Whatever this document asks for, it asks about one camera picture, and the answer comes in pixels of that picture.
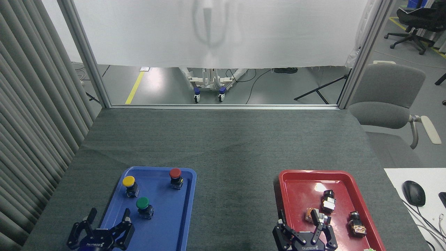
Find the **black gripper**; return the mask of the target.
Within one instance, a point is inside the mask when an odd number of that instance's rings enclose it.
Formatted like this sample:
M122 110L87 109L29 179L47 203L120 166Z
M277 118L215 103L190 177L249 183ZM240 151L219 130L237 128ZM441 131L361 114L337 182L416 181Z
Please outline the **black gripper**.
M111 251L113 248L127 250L135 232L134 224L130 218L130 209L124 210L121 222L110 230L92 230L91 224L96 214L97 209L92 208L83 221L73 224L67 246L71 250L79 248L80 251ZM86 237L79 241L82 231L86 232Z
M316 229L314 232L296 232L286 224L284 210L280 210L278 223L274 227L272 234L278 251L325 251L336 250L339 245L331 226L331 216L322 214L319 217L316 209L311 210L311 219ZM324 233L326 244L320 240L321 232Z

